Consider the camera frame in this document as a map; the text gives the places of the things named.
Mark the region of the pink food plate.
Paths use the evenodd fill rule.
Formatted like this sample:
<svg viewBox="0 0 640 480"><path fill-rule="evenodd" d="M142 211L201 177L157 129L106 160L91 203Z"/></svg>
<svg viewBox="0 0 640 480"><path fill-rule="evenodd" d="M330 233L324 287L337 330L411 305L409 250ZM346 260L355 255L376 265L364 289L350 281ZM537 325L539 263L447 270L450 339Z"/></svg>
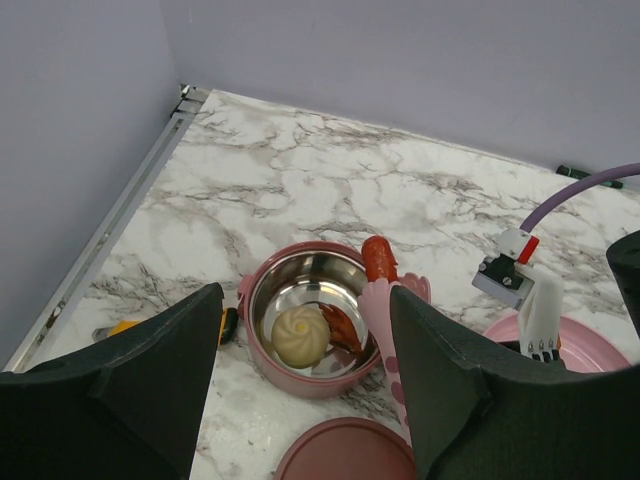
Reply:
<svg viewBox="0 0 640 480"><path fill-rule="evenodd" d="M494 322L483 335L495 342L518 343L517 314L509 314ZM609 340L596 330L563 316L560 321L560 358L568 370L597 373L622 370L631 362Z"/></svg>

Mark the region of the pink food tongs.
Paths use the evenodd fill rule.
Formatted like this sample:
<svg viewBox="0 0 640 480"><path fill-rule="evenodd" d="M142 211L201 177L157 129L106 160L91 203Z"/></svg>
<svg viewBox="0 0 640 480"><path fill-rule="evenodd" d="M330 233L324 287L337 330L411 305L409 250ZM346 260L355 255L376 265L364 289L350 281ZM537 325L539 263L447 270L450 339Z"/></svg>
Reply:
<svg viewBox="0 0 640 480"><path fill-rule="evenodd" d="M360 315L377 343L387 383L393 397L393 405L403 429L402 437L411 446L409 421L393 341L390 314L391 290L393 286L399 285L408 288L422 300L431 302L431 286L428 279L413 273L407 273L394 282L381 278L367 283L357 302Z"/></svg>

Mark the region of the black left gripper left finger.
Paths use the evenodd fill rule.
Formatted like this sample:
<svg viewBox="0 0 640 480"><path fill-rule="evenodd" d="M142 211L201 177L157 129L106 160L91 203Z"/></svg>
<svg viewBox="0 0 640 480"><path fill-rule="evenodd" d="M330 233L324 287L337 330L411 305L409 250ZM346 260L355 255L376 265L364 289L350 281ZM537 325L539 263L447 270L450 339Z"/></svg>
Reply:
<svg viewBox="0 0 640 480"><path fill-rule="evenodd" d="M110 338L2 373L2 478L189 478L223 299L208 284Z"/></svg>

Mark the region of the white steamed bun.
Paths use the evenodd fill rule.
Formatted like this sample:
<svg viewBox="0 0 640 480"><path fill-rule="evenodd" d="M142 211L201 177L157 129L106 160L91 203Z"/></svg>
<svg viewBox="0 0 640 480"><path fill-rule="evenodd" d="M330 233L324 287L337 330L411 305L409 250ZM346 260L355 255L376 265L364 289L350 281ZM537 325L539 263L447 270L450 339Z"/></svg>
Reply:
<svg viewBox="0 0 640 480"><path fill-rule="evenodd" d="M271 342L288 366L314 366L323 357L330 341L330 329L319 310L300 306L282 312L275 320Z"/></svg>

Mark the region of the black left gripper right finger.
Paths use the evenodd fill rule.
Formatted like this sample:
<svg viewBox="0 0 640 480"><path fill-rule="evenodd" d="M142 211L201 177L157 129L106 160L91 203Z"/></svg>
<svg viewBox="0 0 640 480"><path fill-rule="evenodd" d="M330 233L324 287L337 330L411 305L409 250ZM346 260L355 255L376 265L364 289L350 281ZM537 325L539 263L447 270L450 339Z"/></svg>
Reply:
<svg viewBox="0 0 640 480"><path fill-rule="evenodd" d="M581 374L538 362L390 294L421 479L635 479L639 369Z"/></svg>

